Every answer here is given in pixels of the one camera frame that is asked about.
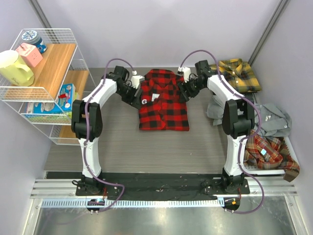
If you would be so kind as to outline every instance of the blue jar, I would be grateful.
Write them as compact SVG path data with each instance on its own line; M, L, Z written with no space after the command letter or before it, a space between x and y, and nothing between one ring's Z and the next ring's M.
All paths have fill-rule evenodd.
M32 44L37 47L38 51L42 54L47 50L47 46L43 42L43 39L39 36L37 31L30 30L22 35L24 43Z

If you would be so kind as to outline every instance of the red and black plaid shirt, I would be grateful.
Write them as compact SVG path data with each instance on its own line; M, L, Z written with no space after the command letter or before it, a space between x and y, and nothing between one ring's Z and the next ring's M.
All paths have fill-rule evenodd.
M189 131L186 103L179 102L177 83L183 77L169 70L151 70L141 83L140 130Z
M284 179L292 181L300 172L299 164L292 159L283 138L259 135L246 142L245 163L259 169L284 169Z

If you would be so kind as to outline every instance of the yellow plaid shirt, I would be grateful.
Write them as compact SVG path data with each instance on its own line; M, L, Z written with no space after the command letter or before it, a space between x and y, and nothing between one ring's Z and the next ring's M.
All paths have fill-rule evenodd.
M217 71L215 64L210 65L210 68ZM258 79L248 62L242 59L223 60L219 62L219 69L226 81L239 93L261 90Z

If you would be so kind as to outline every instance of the pink box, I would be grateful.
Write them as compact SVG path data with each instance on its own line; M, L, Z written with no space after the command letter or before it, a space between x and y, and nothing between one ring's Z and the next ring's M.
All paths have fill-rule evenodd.
M16 51L23 58L25 63L33 68L43 59L43 56L40 54L36 46L31 44L22 43Z

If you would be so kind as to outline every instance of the white wall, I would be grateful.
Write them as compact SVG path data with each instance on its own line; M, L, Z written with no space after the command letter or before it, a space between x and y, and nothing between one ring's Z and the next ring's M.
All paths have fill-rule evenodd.
M196 49L248 60L279 0L38 2L52 27L73 30L88 66L97 68L114 57L136 67L176 67Z
M301 167L295 182L309 226L313 221L312 11L312 0L290 1L253 65L263 88L261 101L280 105L292 117L290 140Z
M10 49L23 28L42 27L28 1L0 7L0 51ZM34 180L43 176L50 140L0 101L0 234L21 234Z

